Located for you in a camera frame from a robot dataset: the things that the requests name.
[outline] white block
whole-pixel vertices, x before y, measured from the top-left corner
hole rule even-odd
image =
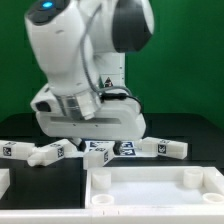
[[[62,139],[44,147],[36,148],[34,153],[27,159],[27,162],[30,166],[48,166],[65,158],[65,156],[70,157],[76,151],[76,146],[67,139]]]
[[[27,160],[35,147],[34,143],[0,141],[0,158]]]
[[[143,155],[148,155],[148,157],[160,155],[176,159],[184,159],[187,156],[188,148],[188,144],[184,142],[151,137],[135,141],[135,146],[142,150]]]
[[[83,168],[102,167],[114,158],[113,142],[103,143],[83,156]]]

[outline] black cable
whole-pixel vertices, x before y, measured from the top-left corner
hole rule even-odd
[[[133,96],[129,96],[126,93],[102,93],[101,100],[125,100],[125,99],[135,100],[140,106],[140,113],[142,113],[142,103],[139,99]]]

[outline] cable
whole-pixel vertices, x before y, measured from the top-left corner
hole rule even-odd
[[[97,95],[101,95],[103,92],[106,92],[106,91],[110,91],[110,90],[115,90],[115,89],[122,89],[124,91],[126,91],[130,96],[132,96],[132,93],[131,91],[124,87],[124,86],[113,86],[113,87],[106,87],[106,88],[102,88],[102,89],[98,89],[92,82],[91,80],[91,77],[90,77],[90,73],[89,73],[89,70],[88,70],[88,65],[86,63],[86,56],[85,56],[85,40],[86,40],[86,36],[87,34],[89,33],[89,30],[92,26],[92,23],[93,23],[93,19],[94,17],[97,15],[97,13],[102,9],[102,4],[100,4],[96,10],[94,11],[92,17],[89,19],[89,21],[87,22],[87,25],[86,25],[86,29],[85,29],[85,32],[81,38],[81,41],[80,41],[80,51],[81,51],[81,60],[82,60],[82,64],[83,64],[83,69],[84,69],[84,72],[85,72],[85,75],[86,75],[86,78],[87,78],[87,81],[90,85],[90,88],[95,92],[97,93]]]
[[[89,74],[89,70],[88,70],[88,65],[86,63],[86,56],[85,56],[85,40],[86,40],[86,36],[92,26],[92,23],[93,23],[93,19],[94,17],[96,16],[96,14],[102,9],[102,4],[100,4],[97,9],[94,11],[92,17],[89,19],[89,21],[87,22],[87,25],[86,25],[86,30],[81,38],[81,41],[80,41],[80,51],[81,51],[81,59],[82,59],[82,64],[83,64],[83,69],[84,69],[84,72],[85,72],[85,75],[86,75],[86,78],[87,78],[87,81],[90,85],[90,88],[99,95],[99,90],[98,88],[92,83],[92,80],[91,80],[91,77],[90,77],[90,74]]]
[[[102,95],[101,95],[102,101],[104,101],[104,100],[125,100],[127,98],[135,100],[140,106],[140,113],[142,113],[142,103],[136,97],[129,96],[125,93],[102,93]]]

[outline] green background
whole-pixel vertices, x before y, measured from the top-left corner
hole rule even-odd
[[[0,120],[31,112],[46,78],[32,54],[24,12],[33,0],[1,0]],[[151,0],[155,33],[126,58],[126,84],[144,112],[200,114],[224,129],[224,1]]]

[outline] blue light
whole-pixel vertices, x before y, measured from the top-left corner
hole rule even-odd
[[[42,6],[43,6],[43,8],[45,8],[45,9],[49,9],[49,8],[51,8],[51,7],[53,6],[53,3],[52,3],[52,2],[44,2],[44,3],[42,4]]]

